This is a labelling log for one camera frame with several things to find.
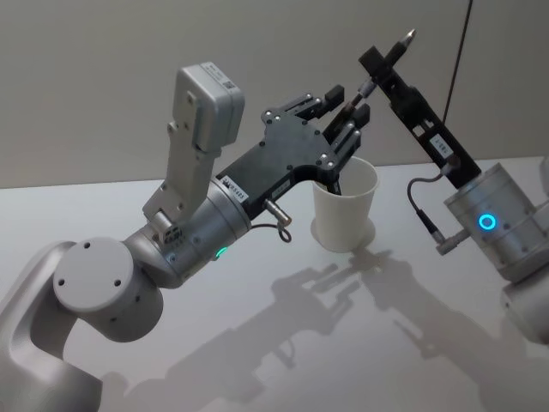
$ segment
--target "gray wall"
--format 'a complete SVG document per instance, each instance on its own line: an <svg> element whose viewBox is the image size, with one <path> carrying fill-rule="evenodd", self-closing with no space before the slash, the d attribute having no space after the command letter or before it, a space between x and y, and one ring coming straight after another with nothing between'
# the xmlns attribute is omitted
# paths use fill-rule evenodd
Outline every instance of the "gray wall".
<svg viewBox="0 0 549 412"><path fill-rule="evenodd" d="M536 155L545 96L532 89L546 84L534 77L546 70L534 64L545 48L524 45L547 33L547 6L477 3L451 126L476 157ZM388 50L411 27L418 38L398 70L442 116L466 8L466 0L3 0L0 187L163 177L176 69L207 60L246 93L238 141L219 169L261 138L265 107L337 82L351 95L365 79L357 57L372 44ZM526 78L502 38L528 59ZM362 157L427 160L381 94L371 106Z"/></svg>

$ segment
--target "white paper cup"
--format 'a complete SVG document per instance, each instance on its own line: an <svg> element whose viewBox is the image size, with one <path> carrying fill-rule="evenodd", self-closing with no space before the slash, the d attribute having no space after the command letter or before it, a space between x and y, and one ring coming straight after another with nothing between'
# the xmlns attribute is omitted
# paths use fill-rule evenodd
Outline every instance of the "white paper cup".
<svg viewBox="0 0 549 412"><path fill-rule="evenodd" d="M368 236L368 213L379 184L376 168L352 157L340 173L341 196L313 183L318 242L329 251L352 251Z"/></svg>

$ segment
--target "label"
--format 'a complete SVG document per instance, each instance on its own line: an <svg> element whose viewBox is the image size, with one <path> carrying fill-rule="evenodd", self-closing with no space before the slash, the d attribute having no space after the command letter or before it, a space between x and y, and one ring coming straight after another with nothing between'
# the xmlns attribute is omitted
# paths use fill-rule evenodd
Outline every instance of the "label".
<svg viewBox="0 0 549 412"><path fill-rule="evenodd" d="M434 136L429 142L444 159L448 159L454 154L454 150L448 146L448 143L440 135Z"/></svg>
<svg viewBox="0 0 549 412"><path fill-rule="evenodd" d="M201 64L201 66L226 90L237 88L236 85L231 82L225 73L223 73L215 64L209 62Z"/></svg>
<svg viewBox="0 0 549 412"><path fill-rule="evenodd" d="M228 176L221 178L221 183L237 198L240 203L244 202L249 197L248 193L243 191L242 188L234 183L234 181Z"/></svg>
<svg viewBox="0 0 549 412"><path fill-rule="evenodd" d="M272 198L273 200L276 200L278 197L282 195L288 188L290 187L290 180L287 180L282 185L278 186L277 189L274 189Z"/></svg>

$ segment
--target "cable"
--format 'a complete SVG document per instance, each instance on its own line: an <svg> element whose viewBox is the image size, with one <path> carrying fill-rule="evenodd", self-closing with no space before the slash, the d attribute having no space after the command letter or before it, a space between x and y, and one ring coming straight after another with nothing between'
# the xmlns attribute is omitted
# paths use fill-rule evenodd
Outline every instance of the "cable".
<svg viewBox="0 0 549 412"><path fill-rule="evenodd" d="M457 49L457 58L455 59L454 74L452 75L452 81L449 84L448 99L446 100L446 107L444 108L443 124L446 124L446 118L448 117L449 103L452 100L452 94L454 93L455 79L457 78L457 70L460 67L460 61L462 60L463 43L465 43L465 34L469 26L469 17L471 16L471 9L473 8L473 0L469 0L467 7L467 13L465 14L465 22L463 23L462 38L460 40L460 46Z"/></svg>
<svg viewBox="0 0 549 412"><path fill-rule="evenodd" d="M278 235L281 237L281 240L284 243L290 243L292 241L292 234L288 232L288 229L285 227L279 227L277 225L274 225L273 223L261 223L259 225L253 225L251 229L258 229L260 227L273 227L278 230Z"/></svg>
<svg viewBox="0 0 549 412"><path fill-rule="evenodd" d="M420 209L419 209L418 205L415 203L415 201L413 200L413 197L412 197L412 186L413 186L413 184L417 183L417 182L434 183L434 182L440 180L442 177L443 177L443 174L439 173L437 176L435 176L434 178L430 178L430 179L415 178L415 179L410 180L410 182L408 183L408 188L407 188L408 200L410 201L410 203L412 204L413 209L416 212L418 212Z"/></svg>

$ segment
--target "cylindrical joint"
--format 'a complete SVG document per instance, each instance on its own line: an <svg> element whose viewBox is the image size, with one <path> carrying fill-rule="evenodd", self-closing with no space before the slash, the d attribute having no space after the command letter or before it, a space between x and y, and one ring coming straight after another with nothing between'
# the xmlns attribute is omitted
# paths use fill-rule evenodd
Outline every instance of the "cylindrical joint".
<svg viewBox="0 0 549 412"><path fill-rule="evenodd" d="M509 319L531 342L549 344L549 267L524 282L508 285L502 304Z"/></svg>
<svg viewBox="0 0 549 412"><path fill-rule="evenodd" d="M88 239L71 247L53 281L61 305L114 342L147 335L162 313L159 289L114 239Z"/></svg>
<svg viewBox="0 0 549 412"><path fill-rule="evenodd" d="M547 243L536 208L501 165L445 203L504 279L519 282L544 263L536 257Z"/></svg>
<svg viewBox="0 0 549 412"><path fill-rule="evenodd" d="M159 288L178 288L250 227L250 219L238 200L213 179L206 200L180 228L182 234L177 240L161 245L147 225L124 243Z"/></svg>

